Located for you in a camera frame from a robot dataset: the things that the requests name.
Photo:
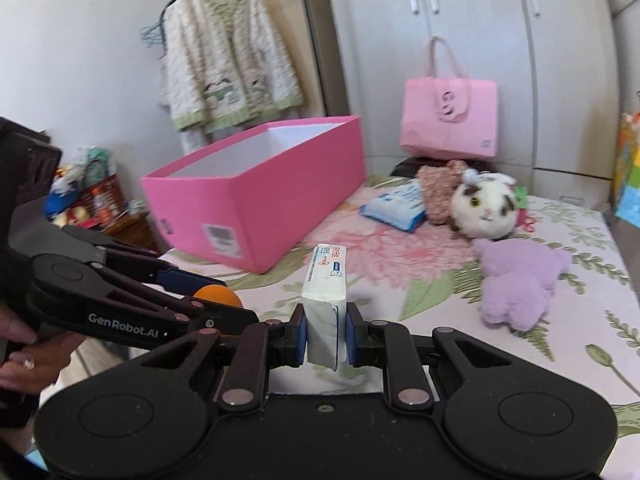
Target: human hand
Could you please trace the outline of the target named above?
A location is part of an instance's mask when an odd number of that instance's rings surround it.
[[[58,380],[69,366],[71,354],[85,336],[64,332],[48,341],[36,343],[36,333],[4,303],[0,303],[0,338],[25,343],[19,352],[9,355],[0,367],[0,389],[37,395]]]

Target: cardigan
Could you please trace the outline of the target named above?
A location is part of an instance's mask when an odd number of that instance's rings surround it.
[[[303,104],[289,54],[261,0],[178,0],[167,9],[165,30],[178,130],[274,120]]]

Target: floral tablecloth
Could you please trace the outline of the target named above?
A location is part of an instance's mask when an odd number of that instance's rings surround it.
[[[603,476],[640,478],[640,306],[602,216],[530,197],[529,217],[516,236],[569,251],[574,262],[560,277],[549,313],[530,332],[516,333],[481,321],[482,274],[467,240],[446,226],[425,224],[406,234],[358,215],[359,206],[381,188],[404,182],[370,179],[267,274],[247,274],[178,250],[165,258],[225,280],[261,320],[286,320],[300,302],[312,248],[344,245],[348,300],[366,319],[399,321],[426,335],[436,326],[452,326],[592,388],[612,404],[619,423]],[[270,387],[299,394],[375,392],[382,389],[382,374],[305,364],[274,370]]]

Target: plush toy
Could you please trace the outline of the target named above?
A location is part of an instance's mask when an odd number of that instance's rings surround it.
[[[523,332],[544,316],[558,276],[572,262],[567,251],[520,238],[474,240],[474,253],[485,275],[482,319],[489,324],[508,323]]]
[[[516,226],[515,181],[500,173],[481,174],[468,170],[463,184],[451,200],[451,228],[469,238],[498,240]]]
[[[423,166],[416,177],[422,187],[422,201],[427,220],[432,225],[443,225],[451,216],[451,198],[462,184],[462,174],[468,165],[462,160],[450,160],[442,168]]]

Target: wet wipes package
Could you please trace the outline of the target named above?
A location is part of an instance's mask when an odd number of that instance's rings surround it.
[[[360,207],[360,214],[402,231],[414,231],[426,215],[417,180],[388,190]]]
[[[346,247],[315,248],[302,286],[306,315],[306,360],[336,370],[347,359],[344,320],[347,312]]]

